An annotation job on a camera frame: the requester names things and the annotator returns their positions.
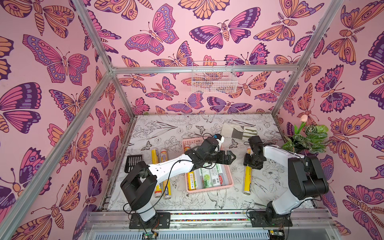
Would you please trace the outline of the yellow wrap box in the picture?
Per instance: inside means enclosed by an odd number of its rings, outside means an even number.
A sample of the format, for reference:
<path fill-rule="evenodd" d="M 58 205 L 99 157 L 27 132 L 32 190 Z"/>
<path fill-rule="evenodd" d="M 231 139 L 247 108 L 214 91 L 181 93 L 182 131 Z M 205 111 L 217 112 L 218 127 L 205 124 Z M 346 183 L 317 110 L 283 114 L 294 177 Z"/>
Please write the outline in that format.
<path fill-rule="evenodd" d="M 244 195 L 249 196 L 251 194 L 251 184 L 252 184 L 252 168 L 248 165 L 248 157 L 251 156 L 251 148 L 247 148 L 247 153 L 244 157 L 244 166 L 245 166 L 245 177 L 244 177 Z"/>

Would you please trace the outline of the white green wrap roll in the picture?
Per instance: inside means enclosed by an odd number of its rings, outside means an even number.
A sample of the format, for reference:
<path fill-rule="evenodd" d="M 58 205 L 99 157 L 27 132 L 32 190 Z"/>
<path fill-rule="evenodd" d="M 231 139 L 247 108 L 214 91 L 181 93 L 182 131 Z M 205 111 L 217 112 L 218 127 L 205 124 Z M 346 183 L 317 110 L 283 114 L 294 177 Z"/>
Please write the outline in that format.
<path fill-rule="evenodd" d="M 217 165 L 215 165 L 210 169 L 210 175 L 211 175 L 213 187 L 221 186 Z"/>

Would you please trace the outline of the clear green wrap roll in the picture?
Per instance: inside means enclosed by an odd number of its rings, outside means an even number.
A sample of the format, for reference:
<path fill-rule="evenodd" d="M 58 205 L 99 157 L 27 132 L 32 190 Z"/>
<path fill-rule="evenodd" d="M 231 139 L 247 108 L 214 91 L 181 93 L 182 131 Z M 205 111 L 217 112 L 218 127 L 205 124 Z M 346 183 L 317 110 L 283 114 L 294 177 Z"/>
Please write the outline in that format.
<path fill-rule="evenodd" d="M 204 180 L 202 177 L 201 169 L 194 170 L 196 190 L 202 190 L 204 188 Z"/>

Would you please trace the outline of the pink plastic basket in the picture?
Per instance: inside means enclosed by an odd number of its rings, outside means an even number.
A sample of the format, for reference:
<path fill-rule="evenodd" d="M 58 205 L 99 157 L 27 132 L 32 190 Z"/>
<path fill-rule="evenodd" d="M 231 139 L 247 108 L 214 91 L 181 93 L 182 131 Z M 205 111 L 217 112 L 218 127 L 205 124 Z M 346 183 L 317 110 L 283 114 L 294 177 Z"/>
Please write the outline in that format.
<path fill-rule="evenodd" d="M 202 193 L 229 189 L 234 186 L 230 167 L 227 165 L 209 164 L 206 168 L 185 174 L 188 193 Z"/>

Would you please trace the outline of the clear silver wrap roll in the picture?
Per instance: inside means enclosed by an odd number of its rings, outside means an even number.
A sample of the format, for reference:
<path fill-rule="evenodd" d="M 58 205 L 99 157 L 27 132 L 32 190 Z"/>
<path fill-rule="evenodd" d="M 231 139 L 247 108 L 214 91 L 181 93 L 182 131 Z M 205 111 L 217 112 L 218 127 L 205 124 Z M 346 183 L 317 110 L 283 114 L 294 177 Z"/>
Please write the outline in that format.
<path fill-rule="evenodd" d="M 227 186 L 229 181 L 228 181 L 228 176 L 227 176 L 225 167 L 223 165 L 217 164 L 216 168 L 219 175 L 221 186 Z"/>

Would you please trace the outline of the yellow red wrap roll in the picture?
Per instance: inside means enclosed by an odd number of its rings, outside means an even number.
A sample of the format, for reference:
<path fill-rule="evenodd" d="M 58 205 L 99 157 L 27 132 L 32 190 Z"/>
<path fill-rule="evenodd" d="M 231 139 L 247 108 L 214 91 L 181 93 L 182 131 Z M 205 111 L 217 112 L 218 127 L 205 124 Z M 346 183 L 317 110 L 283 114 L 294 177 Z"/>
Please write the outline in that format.
<path fill-rule="evenodd" d="M 189 191 L 196 190 L 196 181 L 195 181 L 195 173 L 194 172 L 188 172 L 186 174 L 187 176 L 187 185 Z"/>
<path fill-rule="evenodd" d="M 152 149 L 151 155 L 152 155 L 152 164 L 154 165 L 158 164 L 159 163 L 158 150 L 155 148 Z M 157 199 L 161 198 L 162 194 L 163 194 L 162 188 L 160 184 L 157 184 L 155 188 L 155 198 Z"/>

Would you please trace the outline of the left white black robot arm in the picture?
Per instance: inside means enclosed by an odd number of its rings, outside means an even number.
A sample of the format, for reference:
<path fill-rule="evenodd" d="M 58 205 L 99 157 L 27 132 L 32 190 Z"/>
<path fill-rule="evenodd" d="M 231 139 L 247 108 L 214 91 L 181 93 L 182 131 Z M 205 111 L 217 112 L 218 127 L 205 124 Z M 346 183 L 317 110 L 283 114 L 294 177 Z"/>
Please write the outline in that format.
<path fill-rule="evenodd" d="M 221 150 L 224 141 L 223 136 L 216 134 L 167 162 L 151 165 L 138 162 L 120 184 L 132 210 L 130 214 L 145 223 L 155 220 L 157 212 L 151 198 L 157 185 L 200 168 L 209 170 L 218 164 L 231 165 L 236 155 L 232 151 Z"/>

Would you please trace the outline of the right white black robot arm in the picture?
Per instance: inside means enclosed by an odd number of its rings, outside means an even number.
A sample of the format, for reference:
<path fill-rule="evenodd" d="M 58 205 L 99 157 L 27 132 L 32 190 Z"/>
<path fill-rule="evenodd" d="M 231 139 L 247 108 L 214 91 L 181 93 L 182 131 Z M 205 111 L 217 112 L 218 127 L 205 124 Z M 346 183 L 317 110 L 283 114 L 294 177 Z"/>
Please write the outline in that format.
<path fill-rule="evenodd" d="M 306 201 L 315 200 L 329 192 L 329 184 L 315 155 L 300 155 L 277 145 L 263 143 L 259 136 L 248 139 L 252 154 L 245 161 L 255 170 L 261 170 L 267 160 L 275 161 L 288 170 L 288 190 L 267 204 L 266 218 L 287 217 Z"/>

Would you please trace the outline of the folded beige striped cloth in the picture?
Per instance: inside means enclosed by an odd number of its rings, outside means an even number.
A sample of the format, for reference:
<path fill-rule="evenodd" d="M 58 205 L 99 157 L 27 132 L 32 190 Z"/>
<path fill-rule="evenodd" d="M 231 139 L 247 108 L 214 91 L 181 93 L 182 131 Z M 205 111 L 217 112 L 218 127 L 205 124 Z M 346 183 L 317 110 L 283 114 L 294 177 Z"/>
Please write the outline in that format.
<path fill-rule="evenodd" d="M 224 123 L 221 135 L 225 138 L 248 141 L 249 138 L 258 135 L 258 130 L 254 127 Z"/>

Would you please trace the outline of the potted green plant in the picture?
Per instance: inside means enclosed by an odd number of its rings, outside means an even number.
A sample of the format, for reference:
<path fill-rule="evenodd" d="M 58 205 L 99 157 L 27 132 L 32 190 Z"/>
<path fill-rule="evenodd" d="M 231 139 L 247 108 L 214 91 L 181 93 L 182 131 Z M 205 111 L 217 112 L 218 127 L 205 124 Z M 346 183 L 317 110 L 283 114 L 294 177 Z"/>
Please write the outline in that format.
<path fill-rule="evenodd" d="M 308 115 L 300 117 L 299 126 L 287 123 L 287 135 L 282 148 L 292 153 L 318 155 L 326 150 L 328 127 L 313 124 Z"/>

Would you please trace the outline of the black slotted scoop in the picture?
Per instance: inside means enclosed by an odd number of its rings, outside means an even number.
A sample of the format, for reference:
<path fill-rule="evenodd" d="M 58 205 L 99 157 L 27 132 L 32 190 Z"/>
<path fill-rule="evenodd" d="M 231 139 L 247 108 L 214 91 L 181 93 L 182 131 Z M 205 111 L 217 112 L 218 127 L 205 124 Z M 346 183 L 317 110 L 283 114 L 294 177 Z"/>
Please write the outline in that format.
<path fill-rule="evenodd" d="M 141 162 L 143 160 L 143 155 L 128 155 L 126 157 L 124 172 L 129 173 L 136 164 Z"/>

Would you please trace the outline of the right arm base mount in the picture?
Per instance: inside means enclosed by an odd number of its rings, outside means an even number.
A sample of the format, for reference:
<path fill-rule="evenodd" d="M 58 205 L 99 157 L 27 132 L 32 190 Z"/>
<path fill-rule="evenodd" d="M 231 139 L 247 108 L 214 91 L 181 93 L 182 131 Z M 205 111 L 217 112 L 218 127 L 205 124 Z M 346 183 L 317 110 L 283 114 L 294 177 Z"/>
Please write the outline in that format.
<path fill-rule="evenodd" d="M 251 220 L 253 228 L 267 227 L 292 227 L 293 223 L 290 219 L 290 214 L 277 215 L 270 211 L 249 211 L 248 218 Z"/>

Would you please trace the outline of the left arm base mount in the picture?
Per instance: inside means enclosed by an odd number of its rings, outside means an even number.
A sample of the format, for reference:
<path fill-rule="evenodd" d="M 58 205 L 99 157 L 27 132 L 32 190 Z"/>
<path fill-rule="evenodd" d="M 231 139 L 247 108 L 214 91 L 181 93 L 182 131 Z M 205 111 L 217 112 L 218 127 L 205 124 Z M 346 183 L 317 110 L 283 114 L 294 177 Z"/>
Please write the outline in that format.
<path fill-rule="evenodd" d="M 148 221 L 144 221 L 139 214 L 132 214 L 129 229 L 169 229 L 171 213 L 156 213 Z"/>

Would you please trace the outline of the aluminium front rail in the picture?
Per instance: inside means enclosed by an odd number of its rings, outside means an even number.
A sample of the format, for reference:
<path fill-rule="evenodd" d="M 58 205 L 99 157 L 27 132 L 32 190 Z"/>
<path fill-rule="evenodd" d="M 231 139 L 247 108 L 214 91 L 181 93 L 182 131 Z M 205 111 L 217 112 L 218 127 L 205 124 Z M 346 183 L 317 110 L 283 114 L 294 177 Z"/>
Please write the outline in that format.
<path fill-rule="evenodd" d="M 340 240 L 324 209 L 296 209 L 283 223 L 257 223 L 263 210 L 158 211 L 163 218 L 144 229 L 125 212 L 90 215 L 82 240 Z"/>

